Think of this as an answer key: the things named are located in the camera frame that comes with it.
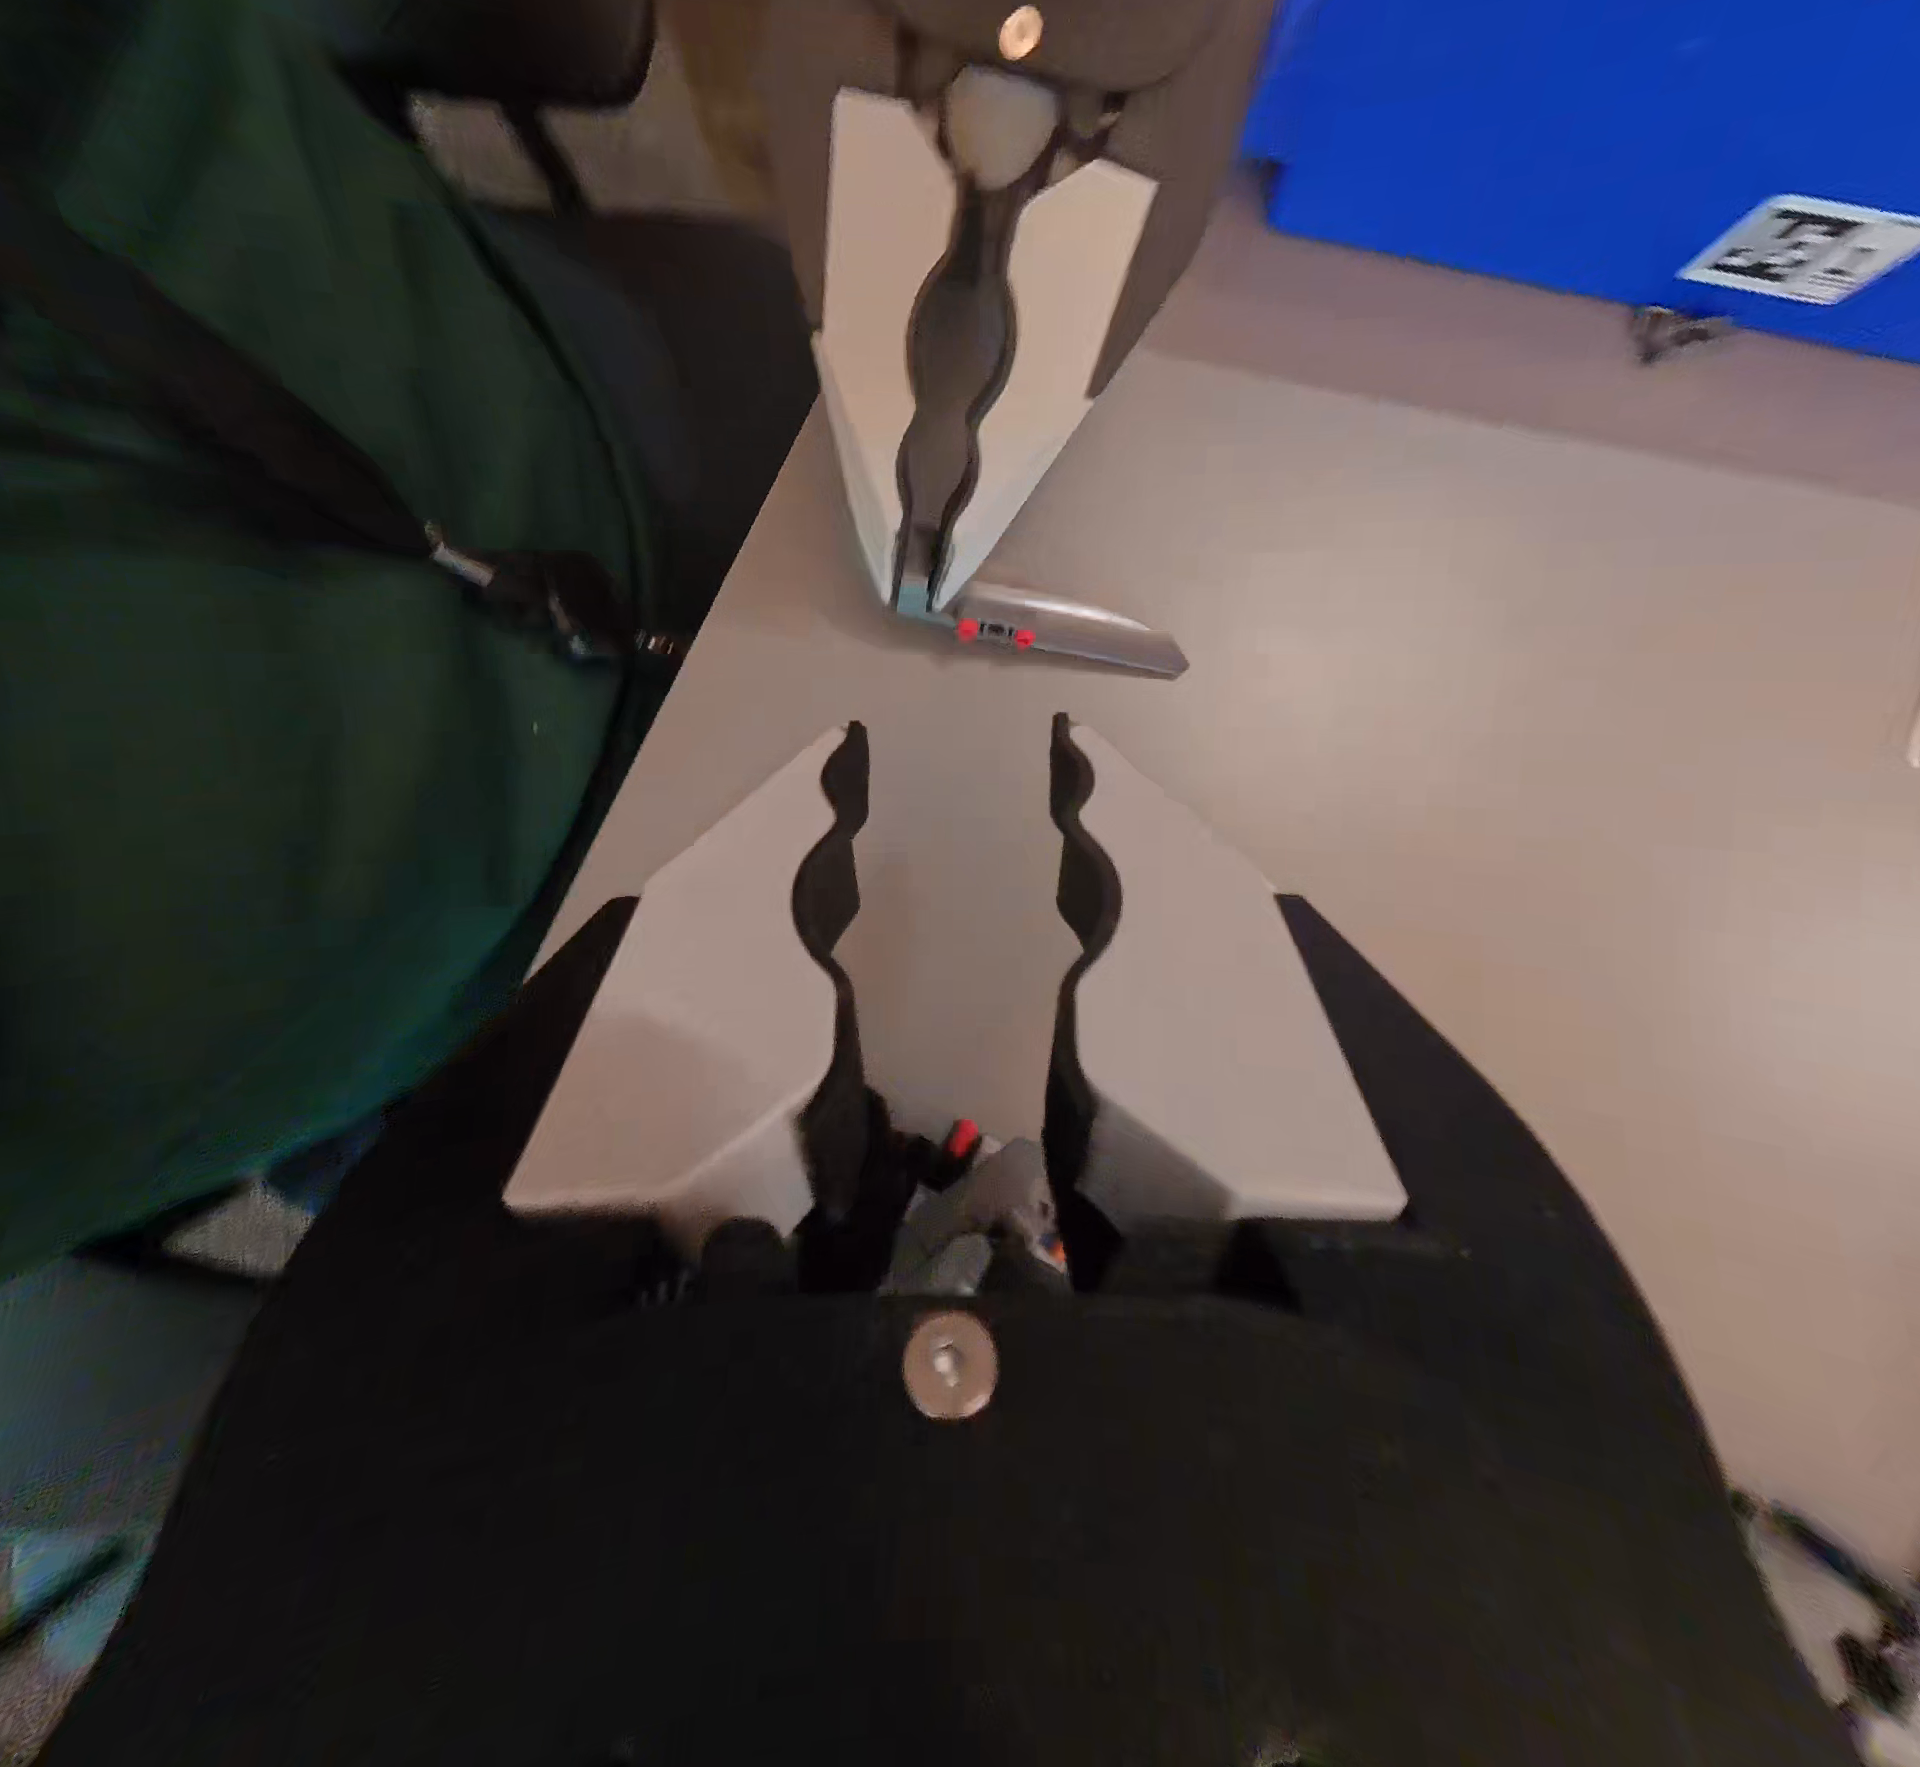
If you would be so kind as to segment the black white marker tag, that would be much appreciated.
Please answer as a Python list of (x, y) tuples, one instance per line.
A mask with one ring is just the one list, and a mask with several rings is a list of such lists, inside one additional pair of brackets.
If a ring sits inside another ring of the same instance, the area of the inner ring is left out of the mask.
[(1915, 216), (1816, 195), (1773, 195), (1721, 233), (1676, 277), (1831, 308), (1915, 254)]

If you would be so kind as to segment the blue plastic parts bin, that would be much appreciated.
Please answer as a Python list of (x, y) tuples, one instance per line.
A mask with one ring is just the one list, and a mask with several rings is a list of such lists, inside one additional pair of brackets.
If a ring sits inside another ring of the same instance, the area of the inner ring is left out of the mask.
[(1917, 0), (1280, 0), (1241, 154), (1294, 237), (1915, 362), (1915, 259), (1676, 272), (1773, 195), (1915, 216)]

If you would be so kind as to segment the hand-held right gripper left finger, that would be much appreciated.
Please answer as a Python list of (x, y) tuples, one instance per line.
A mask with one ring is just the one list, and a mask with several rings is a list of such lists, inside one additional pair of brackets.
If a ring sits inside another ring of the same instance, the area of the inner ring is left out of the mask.
[(686, 1258), (722, 1224), (849, 1219), (869, 1163), (855, 994), (864, 722), (817, 736), (662, 866), (503, 1189), (522, 1219), (648, 1216)]

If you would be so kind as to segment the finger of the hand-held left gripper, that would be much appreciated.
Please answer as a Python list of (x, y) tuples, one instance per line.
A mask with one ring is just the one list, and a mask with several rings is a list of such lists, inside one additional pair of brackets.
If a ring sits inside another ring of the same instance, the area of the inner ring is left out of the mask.
[(1093, 372), (1159, 184), (1105, 159), (1032, 195), (990, 301), (1000, 347), (967, 403), (974, 470), (943, 512), (927, 603), (951, 609), (1090, 414)]
[(951, 614), (933, 599), (930, 556), (902, 500), (899, 445), (916, 412), (915, 316), (952, 244), (958, 188), (937, 124), (911, 101), (835, 94), (814, 361), (865, 577), (880, 603), (911, 617)]

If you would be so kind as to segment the grey lego wing piece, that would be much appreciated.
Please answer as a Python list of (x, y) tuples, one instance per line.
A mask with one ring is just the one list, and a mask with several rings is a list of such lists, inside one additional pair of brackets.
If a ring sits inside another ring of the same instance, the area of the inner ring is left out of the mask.
[[(945, 607), (935, 604), (924, 588), (907, 587), (894, 603), (894, 613), (913, 625), (930, 627), (964, 654), (1051, 658), (1156, 679), (1186, 674), (1186, 655), (1165, 628), (1027, 587), (974, 578)], [(955, 627), (963, 617), (979, 620), (979, 639), (974, 644), (956, 639)], [(1034, 649), (1025, 654), (1009, 644), (1019, 627), (1036, 634)]]

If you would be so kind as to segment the grey black lego spaceship model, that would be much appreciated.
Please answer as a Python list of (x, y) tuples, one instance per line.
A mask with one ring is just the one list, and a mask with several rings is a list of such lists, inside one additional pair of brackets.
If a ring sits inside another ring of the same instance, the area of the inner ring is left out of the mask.
[(1038, 1138), (960, 1118), (927, 1157), (894, 1234), (884, 1295), (1067, 1291), (1069, 1251)]

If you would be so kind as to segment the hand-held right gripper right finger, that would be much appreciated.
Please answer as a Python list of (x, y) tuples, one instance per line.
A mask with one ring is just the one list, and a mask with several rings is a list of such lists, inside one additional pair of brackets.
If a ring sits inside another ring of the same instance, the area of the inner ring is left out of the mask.
[(1409, 1195), (1260, 868), (1091, 727), (1048, 729), (1043, 1154), (1071, 1274), (1246, 1224), (1386, 1228)]

